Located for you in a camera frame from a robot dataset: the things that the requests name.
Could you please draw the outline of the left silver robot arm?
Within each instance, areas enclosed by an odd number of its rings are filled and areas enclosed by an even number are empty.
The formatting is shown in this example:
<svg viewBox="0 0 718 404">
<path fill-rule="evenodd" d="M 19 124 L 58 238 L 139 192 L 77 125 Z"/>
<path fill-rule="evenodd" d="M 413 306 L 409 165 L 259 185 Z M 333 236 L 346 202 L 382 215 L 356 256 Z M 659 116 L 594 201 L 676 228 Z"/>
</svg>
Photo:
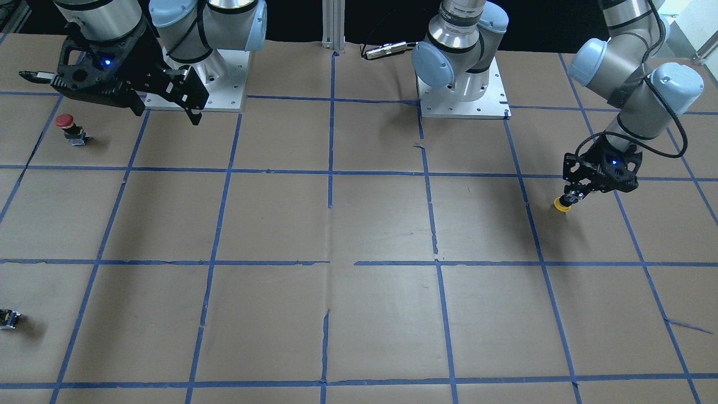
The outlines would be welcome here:
<svg viewBox="0 0 718 404">
<path fill-rule="evenodd" d="M 618 109 L 599 133 L 563 159 L 567 212 L 593 192 L 631 192 L 645 152 L 680 158 L 688 141 L 679 117 L 703 92 L 697 71 L 677 62 L 652 68 L 666 26 L 651 1 L 600 1 L 610 37 L 583 44 L 568 67 L 572 79 Z M 444 1 L 411 61 L 418 84 L 434 89 L 446 107 L 475 102 L 490 90 L 490 65 L 507 31 L 508 14 L 488 1 Z"/>
</svg>

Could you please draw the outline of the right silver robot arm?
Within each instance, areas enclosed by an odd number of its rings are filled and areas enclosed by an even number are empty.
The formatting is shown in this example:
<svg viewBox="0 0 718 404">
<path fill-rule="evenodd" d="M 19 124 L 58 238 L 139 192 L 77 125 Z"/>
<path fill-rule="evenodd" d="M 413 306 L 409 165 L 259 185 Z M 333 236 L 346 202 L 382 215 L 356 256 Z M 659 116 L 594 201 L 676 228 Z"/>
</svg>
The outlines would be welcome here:
<svg viewBox="0 0 718 404">
<path fill-rule="evenodd" d="M 231 88 L 222 51 L 264 46 L 264 1 L 56 1 L 67 21 L 56 72 L 31 79 L 79 102 L 129 108 L 140 116 L 140 93 L 174 103 L 199 125 L 217 88 Z"/>
</svg>

